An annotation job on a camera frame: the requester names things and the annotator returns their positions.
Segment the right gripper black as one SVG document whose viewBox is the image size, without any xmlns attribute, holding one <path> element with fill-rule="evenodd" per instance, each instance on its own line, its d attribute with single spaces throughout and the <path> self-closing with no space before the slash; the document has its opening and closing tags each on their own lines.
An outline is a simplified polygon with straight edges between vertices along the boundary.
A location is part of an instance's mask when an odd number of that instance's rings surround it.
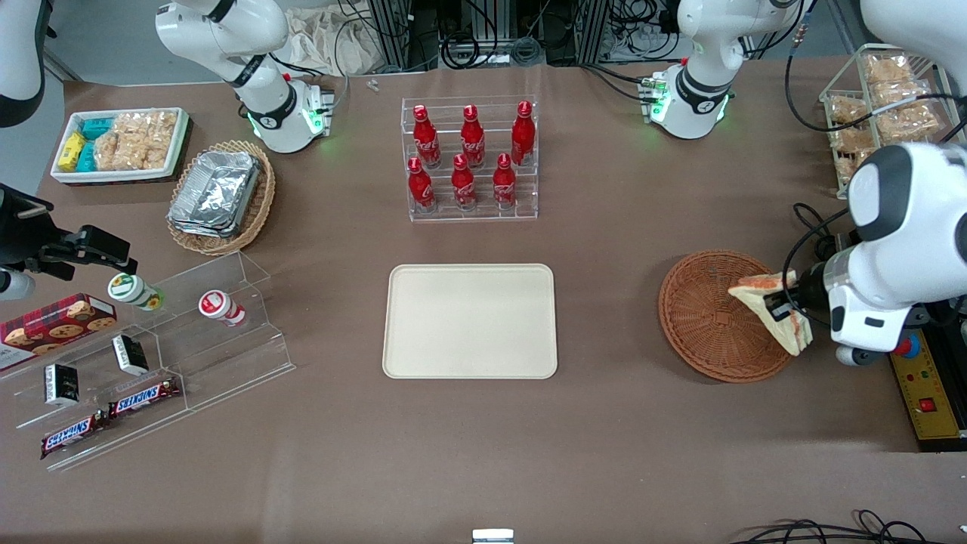
<svg viewBox="0 0 967 544">
<path fill-rule="evenodd" d="M 1 190 L 1 264 L 21 268 L 24 261 L 38 257 L 42 248 L 58 241 L 58 227 L 51 217 L 53 204 L 7 185 Z M 130 258 L 130 243 L 99 227 L 86 224 L 67 234 L 63 243 L 77 255 L 38 257 L 39 274 L 72 276 L 76 265 L 137 272 L 139 263 Z"/>
</svg>

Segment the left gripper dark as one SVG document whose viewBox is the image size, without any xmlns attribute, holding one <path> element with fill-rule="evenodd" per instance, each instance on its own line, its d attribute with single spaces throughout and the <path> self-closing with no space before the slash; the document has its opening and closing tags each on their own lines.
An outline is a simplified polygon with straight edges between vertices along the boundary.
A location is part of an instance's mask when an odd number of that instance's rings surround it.
<svg viewBox="0 0 967 544">
<path fill-rule="evenodd" d="M 824 282 L 825 264 L 813 264 L 798 279 L 793 292 L 774 292 L 765 296 L 765 308 L 773 320 L 786 320 L 801 310 L 829 313 L 830 303 Z"/>
</svg>

